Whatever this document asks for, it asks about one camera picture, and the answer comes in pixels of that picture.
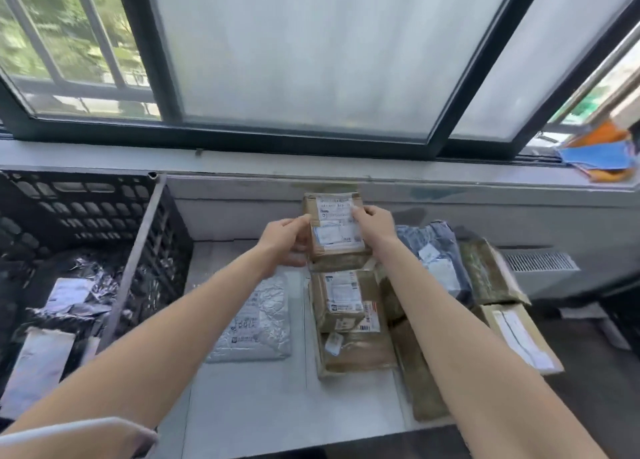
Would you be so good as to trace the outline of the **white paper parcel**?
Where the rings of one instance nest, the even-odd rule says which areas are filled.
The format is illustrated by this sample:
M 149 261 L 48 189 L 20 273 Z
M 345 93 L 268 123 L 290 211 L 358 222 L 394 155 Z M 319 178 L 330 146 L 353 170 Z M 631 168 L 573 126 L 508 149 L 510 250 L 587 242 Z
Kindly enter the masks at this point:
M 0 418 L 15 421 L 55 389 L 74 345 L 75 334 L 28 328 L 17 361 L 0 397 Z

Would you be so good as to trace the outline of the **blue cloth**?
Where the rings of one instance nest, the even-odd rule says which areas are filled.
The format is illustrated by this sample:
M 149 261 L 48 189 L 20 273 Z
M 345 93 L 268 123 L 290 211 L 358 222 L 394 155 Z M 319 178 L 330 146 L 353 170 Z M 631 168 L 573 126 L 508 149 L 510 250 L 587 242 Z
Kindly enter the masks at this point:
M 560 159 L 575 167 L 587 170 L 615 171 L 630 169 L 635 161 L 632 146 L 627 141 L 607 142 L 580 147 L 564 147 L 557 150 Z

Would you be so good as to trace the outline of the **white vent grille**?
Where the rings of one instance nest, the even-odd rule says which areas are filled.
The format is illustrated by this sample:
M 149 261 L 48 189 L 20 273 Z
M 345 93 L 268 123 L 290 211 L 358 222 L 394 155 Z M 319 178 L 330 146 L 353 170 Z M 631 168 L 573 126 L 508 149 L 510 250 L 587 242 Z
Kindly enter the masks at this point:
M 504 250 L 501 253 L 511 270 L 517 273 L 573 272 L 580 270 L 580 267 L 569 254 L 556 250 Z

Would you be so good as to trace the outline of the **cardboard box, long white label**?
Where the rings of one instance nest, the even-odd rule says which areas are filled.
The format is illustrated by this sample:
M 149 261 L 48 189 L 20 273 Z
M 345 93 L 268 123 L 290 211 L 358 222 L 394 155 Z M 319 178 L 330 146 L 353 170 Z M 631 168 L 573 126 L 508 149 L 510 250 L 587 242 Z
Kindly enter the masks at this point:
M 473 312 L 541 375 L 564 373 L 560 359 L 523 304 L 478 305 Z

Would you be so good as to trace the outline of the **large flat cardboard box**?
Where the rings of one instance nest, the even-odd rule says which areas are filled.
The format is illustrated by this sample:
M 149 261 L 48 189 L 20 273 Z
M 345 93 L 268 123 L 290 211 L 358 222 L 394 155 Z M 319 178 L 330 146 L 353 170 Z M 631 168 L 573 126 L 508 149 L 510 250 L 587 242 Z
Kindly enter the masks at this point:
M 316 331 L 316 374 L 320 380 L 397 367 L 381 304 L 364 301 L 364 309 L 364 318 L 349 332 L 322 334 Z

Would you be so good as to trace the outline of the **long brown paper parcel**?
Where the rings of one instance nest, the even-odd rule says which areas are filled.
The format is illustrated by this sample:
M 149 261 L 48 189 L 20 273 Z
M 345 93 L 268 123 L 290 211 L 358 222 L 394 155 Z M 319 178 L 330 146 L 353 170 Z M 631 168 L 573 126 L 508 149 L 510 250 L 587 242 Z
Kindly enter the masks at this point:
M 414 420 L 428 422 L 449 416 L 409 320 L 395 322 L 390 336 Z

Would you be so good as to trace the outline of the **dark window frame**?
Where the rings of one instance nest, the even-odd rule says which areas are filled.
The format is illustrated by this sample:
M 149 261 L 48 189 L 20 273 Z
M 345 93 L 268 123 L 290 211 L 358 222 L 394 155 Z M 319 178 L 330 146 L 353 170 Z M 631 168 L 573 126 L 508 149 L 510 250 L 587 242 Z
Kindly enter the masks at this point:
M 509 160 L 640 20 L 640 0 L 122 0 L 159 121 L 43 118 L 18 140 Z

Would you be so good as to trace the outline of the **olive green mailer bag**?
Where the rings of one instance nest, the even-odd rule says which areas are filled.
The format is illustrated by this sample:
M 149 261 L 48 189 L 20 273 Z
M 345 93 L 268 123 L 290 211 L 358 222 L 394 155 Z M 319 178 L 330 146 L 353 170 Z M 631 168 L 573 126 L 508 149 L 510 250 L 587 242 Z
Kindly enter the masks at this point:
M 463 241 L 459 248 L 476 306 L 531 305 L 506 259 L 486 239 Z

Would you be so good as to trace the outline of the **person's right forearm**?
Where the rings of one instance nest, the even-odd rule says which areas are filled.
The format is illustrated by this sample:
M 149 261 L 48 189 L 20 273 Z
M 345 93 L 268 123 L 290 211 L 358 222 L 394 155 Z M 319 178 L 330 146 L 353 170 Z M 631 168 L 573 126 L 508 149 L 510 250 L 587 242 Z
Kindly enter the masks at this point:
M 372 247 L 474 459 L 608 459 L 540 373 L 397 237 Z

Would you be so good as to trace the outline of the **black plastic bag, white label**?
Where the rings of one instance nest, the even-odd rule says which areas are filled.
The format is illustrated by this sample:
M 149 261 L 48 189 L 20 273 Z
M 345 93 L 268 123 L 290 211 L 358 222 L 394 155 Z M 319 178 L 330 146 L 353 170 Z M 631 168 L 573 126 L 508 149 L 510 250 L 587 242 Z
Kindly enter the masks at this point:
M 24 294 L 27 308 L 47 315 L 108 315 L 120 287 L 120 266 L 90 255 L 63 255 L 40 264 Z

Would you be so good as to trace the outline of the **taped cardboard box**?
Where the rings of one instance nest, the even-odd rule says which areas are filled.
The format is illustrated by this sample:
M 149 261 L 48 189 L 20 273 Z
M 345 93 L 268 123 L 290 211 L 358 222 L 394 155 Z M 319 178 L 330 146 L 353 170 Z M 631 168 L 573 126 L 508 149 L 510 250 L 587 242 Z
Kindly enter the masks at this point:
M 303 197 L 303 210 L 310 214 L 308 260 L 316 272 L 363 268 L 372 251 L 353 217 L 353 208 L 362 207 L 358 192 L 313 193 Z

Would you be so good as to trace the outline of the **metal window bars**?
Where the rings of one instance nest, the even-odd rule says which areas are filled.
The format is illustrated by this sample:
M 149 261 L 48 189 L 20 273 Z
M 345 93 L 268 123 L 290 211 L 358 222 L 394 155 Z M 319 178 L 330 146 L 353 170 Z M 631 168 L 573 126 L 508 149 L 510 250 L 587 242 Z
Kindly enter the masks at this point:
M 0 0 L 0 78 L 35 117 L 161 119 L 122 0 Z

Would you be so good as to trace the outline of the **person's left hand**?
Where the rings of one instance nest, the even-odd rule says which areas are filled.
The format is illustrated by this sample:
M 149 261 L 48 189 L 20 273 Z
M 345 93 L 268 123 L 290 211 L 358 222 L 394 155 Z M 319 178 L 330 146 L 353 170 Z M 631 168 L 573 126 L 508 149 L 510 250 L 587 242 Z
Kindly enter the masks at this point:
M 257 247 L 273 268 L 303 268 L 307 265 L 309 239 L 310 225 L 306 229 L 284 229 L 282 220 L 277 220 L 267 224 Z

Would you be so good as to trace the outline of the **person's left forearm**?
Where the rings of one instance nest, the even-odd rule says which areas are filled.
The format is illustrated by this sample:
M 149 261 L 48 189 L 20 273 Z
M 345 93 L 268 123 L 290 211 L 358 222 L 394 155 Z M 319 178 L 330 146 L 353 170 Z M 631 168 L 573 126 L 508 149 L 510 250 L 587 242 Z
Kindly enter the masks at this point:
M 6 433 L 112 417 L 155 428 L 276 266 L 264 248 L 245 252 L 79 367 Z

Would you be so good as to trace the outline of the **blue-grey plastic mailer bag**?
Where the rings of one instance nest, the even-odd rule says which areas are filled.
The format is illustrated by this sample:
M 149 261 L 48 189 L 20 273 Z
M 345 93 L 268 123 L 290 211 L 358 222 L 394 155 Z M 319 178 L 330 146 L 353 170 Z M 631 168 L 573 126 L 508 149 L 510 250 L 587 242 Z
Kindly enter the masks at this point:
M 422 227 L 397 225 L 396 233 L 453 298 L 468 309 L 474 306 L 470 278 L 456 236 L 447 222 L 435 220 Z

